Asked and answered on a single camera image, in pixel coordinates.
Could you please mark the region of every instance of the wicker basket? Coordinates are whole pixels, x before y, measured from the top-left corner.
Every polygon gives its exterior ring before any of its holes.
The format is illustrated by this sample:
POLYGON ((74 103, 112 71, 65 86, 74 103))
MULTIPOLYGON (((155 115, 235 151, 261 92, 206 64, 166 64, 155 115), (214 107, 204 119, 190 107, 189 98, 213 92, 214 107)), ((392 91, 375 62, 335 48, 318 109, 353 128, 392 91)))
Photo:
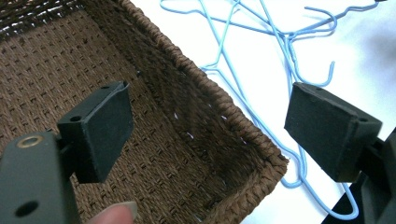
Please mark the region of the wicker basket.
POLYGON ((136 201, 136 223, 238 223, 287 161, 128 0, 0 2, 0 148, 114 80, 131 84, 134 132, 103 184, 72 176, 82 221, 136 201))

